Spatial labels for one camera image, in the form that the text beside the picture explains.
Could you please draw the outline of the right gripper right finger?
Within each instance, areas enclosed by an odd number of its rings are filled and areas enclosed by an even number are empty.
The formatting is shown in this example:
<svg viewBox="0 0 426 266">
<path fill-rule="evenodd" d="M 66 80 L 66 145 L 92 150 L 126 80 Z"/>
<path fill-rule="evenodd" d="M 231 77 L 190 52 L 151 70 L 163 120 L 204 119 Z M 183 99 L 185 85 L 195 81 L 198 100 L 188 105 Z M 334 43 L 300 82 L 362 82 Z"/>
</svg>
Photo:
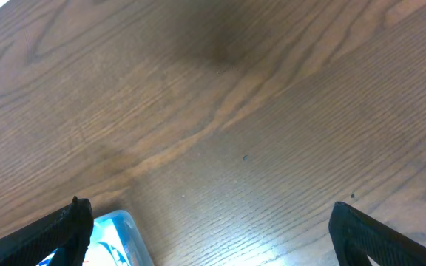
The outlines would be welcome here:
<svg viewBox="0 0 426 266">
<path fill-rule="evenodd" d="M 362 213 L 335 202 L 328 223 L 340 265 L 426 265 L 426 247 Z"/>
</svg>

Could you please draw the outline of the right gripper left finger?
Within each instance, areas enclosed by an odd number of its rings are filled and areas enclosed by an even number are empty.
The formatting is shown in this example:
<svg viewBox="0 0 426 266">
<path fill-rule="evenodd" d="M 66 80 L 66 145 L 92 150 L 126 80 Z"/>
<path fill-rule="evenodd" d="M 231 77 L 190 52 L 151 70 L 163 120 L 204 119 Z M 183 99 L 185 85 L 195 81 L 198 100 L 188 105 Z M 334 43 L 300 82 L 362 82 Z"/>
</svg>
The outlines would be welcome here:
<svg viewBox="0 0 426 266">
<path fill-rule="evenodd" d="M 88 199 L 74 197 L 59 210 L 0 239 L 0 265 L 83 264 L 94 228 Z"/>
</svg>

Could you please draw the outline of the blue Kool Fever box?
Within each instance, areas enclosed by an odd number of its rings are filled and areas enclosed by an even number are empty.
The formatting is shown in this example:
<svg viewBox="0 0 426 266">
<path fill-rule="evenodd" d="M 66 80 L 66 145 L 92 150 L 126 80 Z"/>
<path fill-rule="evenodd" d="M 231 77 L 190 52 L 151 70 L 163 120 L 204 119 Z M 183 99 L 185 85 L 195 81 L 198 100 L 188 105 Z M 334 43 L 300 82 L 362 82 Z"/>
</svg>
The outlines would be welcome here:
<svg viewBox="0 0 426 266">
<path fill-rule="evenodd" d="M 82 266 L 138 266 L 128 235 L 114 219 L 96 219 Z"/>
</svg>

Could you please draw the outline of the clear plastic container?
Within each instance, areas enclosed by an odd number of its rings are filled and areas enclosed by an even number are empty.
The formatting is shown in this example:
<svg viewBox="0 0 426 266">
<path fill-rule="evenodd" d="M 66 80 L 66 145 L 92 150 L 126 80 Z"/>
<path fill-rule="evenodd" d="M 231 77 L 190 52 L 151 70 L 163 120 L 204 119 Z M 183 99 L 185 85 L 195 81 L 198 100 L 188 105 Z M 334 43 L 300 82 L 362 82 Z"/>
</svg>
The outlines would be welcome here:
<svg viewBox="0 0 426 266">
<path fill-rule="evenodd" d="M 138 266 L 154 265 L 146 245 L 144 244 L 143 239 L 138 231 L 135 221 L 130 213 L 124 210 L 116 210 L 95 218 L 94 222 L 96 219 L 100 219 L 101 221 L 105 219 L 114 219 L 115 224 L 120 225 L 121 229 L 128 235 L 128 246 L 130 247 L 132 254 L 134 254 L 135 251 L 135 258 L 139 261 Z"/>
</svg>

